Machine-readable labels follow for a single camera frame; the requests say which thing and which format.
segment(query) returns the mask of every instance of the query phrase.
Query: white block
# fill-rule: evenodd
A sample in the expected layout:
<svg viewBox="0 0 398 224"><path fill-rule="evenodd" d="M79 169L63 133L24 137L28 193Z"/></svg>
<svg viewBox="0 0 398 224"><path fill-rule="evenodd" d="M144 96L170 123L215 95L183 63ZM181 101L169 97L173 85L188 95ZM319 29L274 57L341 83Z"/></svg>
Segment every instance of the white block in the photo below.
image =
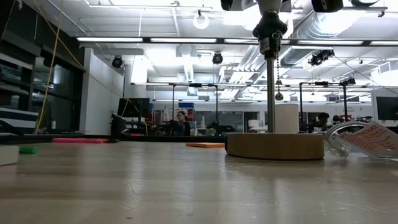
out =
<svg viewBox="0 0 398 224"><path fill-rule="evenodd" d="M275 105L276 133L298 133L299 105L293 103Z"/></svg>
<svg viewBox="0 0 398 224"><path fill-rule="evenodd" d="M0 166L14 164L18 162L19 147L0 146Z"/></svg>

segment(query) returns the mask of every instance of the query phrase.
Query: computer monitor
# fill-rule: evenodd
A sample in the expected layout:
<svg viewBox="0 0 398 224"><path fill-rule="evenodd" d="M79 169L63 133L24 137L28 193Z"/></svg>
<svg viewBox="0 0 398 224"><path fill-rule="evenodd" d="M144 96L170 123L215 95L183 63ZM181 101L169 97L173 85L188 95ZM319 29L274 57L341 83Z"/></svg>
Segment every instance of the computer monitor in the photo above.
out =
<svg viewBox="0 0 398 224"><path fill-rule="evenodd" d="M123 118L148 117L149 98L120 98L118 115Z"/></svg>
<svg viewBox="0 0 398 224"><path fill-rule="evenodd" d="M378 119L398 121L398 97L376 97Z"/></svg>

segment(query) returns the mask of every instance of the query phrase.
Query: woman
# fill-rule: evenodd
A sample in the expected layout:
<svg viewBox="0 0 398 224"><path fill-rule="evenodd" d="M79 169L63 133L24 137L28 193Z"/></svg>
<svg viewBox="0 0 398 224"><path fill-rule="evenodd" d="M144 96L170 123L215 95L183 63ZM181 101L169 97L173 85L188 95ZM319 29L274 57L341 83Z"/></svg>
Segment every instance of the woman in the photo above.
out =
<svg viewBox="0 0 398 224"><path fill-rule="evenodd" d="M188 117L185 115L184 111L179 111L177 113L178 124L181 127L177 130L179 136L191 136L191 127L188 123Z"/></svg>

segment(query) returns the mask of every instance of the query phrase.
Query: green foam block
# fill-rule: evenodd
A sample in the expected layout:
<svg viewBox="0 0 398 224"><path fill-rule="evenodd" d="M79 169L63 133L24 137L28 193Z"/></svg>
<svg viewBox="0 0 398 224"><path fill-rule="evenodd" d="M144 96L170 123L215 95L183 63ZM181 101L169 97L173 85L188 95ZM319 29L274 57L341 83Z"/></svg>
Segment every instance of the green foam block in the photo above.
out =
<svg viewBox="0 0 398 224"><path fill-rule="evenodd" d="M35 147L35 146L19 146L19 153L36 154L37 153L37 147Z"/></svg>

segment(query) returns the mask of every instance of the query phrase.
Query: wooden table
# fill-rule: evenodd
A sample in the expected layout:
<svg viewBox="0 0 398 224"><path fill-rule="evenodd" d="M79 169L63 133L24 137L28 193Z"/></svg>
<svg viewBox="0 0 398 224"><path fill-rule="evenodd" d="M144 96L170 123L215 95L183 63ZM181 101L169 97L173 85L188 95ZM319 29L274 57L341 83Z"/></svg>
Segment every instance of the wooden table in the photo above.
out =
<svg viewBox="0 0 398 224"><path fill-rule="evenodd" d="M0 167L0 223L397 223L398 162L256 161L184 143L38 144Z"/></svg>

